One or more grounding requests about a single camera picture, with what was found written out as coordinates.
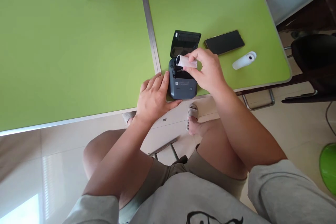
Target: green chair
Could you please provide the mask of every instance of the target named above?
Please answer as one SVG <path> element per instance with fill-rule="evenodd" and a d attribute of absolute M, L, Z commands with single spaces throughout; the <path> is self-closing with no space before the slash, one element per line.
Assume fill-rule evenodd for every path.
<path fill-rule="evenodd" d="M 325 186 L 336 195 L 336 143 L 323 148 L 320 155 L 320 172 Z"/>

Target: leg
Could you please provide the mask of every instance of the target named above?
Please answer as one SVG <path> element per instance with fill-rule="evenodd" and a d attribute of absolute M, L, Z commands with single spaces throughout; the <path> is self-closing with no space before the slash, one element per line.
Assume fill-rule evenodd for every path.
<path fill-rule="evenodd" d="M 199 123 L 189 117 L 189 133 L 202 137 L 197 152 L 211 166 L 231 178 L 246 179 L 247 168 L 232 149 L 220 119 Z"/>
<path fill-rule="evenodd" d="M 125 129 L 115 131 L 105 131 L 91 142 L 88 143 L 83 153 L 84 169 L 88 179 L 94 173 L 96 167 L 103 160 Z M 119 208 L 123 208 L 138 192 L 144 183 L 147 174 L 152 166 L 153 159 L 139 150 L 136 162 L 132 170 L 129 171 L 129 177 L 125 180 L 125 192 L 122 192 L 119 200 Z"/>

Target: green table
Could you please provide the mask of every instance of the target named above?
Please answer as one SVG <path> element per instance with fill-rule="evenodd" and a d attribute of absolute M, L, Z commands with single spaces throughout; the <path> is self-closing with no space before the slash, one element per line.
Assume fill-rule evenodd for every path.
<path fill-rule="evenodd" d="M 245 46 L 219 57 L 233 89 L 290 80 L 287 58 L 265 0 L 149 0 L 149 5 L 162 71 L 168 69 L 175 30 L 201 33 L 201 46 L 207 38 L 239 30 Z M 250 51 L 257 53 L 255 62 L 234 70 L 232 63 Z M 205 94 L 206 90 L 198 89 L 198 96 Z"/>
<path fill-rule="evenodd" d="M 0 132 L 137 106 L 142 0 L 0 0 Z"/>
<path fill-rule="evenodd" d="M 176 29 L 200 44 L 239 30 L 246 45 L 220 56 L 234 89 L 290 79 L 265 0 L 147 1 L 0 0 L 0 135 L 136 107 L 141 83 L 168 68 Z M 256 61 L 233 70 L 249 51 Z"/>

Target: left hand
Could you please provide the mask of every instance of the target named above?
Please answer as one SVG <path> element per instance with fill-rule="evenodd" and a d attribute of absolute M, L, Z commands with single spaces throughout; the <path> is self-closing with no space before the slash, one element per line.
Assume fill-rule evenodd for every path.
<path fill-rule="evenodd" d="M 141 121 L 155 123 L 169 110 L 176 108 L 182 100 L 166 102 L 166 95 L 169 84 L 169 72 L 164 75 L 158 73 L 152 79 L 146 80 L 140 88 L 138 110 L 136 117 Z"/>

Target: gray t-shirt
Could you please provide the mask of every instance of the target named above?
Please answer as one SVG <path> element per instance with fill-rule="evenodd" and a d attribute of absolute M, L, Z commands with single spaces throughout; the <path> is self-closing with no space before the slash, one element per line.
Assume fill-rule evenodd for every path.
<path fill-rule="evenodd" d="M 217 185 L 179 173 L 140 206 L 130 224 L 336 223 L 336 201 L 288 160 L 255 166 L 248 184 L 258 214 Z M 116 197 L 84 195 L 64 223 L 114 224 L 118 217 Z"/>

